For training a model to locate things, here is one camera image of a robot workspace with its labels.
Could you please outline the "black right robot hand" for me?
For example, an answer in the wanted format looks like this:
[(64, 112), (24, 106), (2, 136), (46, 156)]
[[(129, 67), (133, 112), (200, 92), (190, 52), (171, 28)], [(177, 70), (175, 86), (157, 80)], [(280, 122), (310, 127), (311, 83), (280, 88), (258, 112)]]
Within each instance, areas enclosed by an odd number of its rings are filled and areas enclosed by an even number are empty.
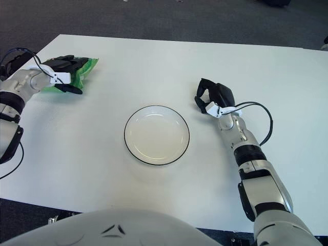
[[(204, 102), (201, 99), (206, 90), (208, 90), (209, 102)], [(206, 106), (208, 106), (211, 102), (216, 103), (222, 108), (235, 106), (235, 100), (231, 89), (220, 83), (214, 83), (205, 78), (200, 80), (194, 99), (203, 114), (206, 114)]]

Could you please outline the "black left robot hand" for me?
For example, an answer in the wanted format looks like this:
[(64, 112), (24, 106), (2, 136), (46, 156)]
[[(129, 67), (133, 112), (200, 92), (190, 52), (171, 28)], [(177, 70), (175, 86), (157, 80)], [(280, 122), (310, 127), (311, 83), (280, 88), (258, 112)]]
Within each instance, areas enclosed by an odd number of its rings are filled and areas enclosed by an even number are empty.
[(70, 73), (71, 83), (65, 86), (56, 84), (53, 87), (46, 87), (44, 90), (82, 94), (82, 76), (89, 68), (90, 61), (87, 57), (76, 57), (74, 55), (59, 56), (45, 61), (43, 64), (51, 67), (55, 72)]

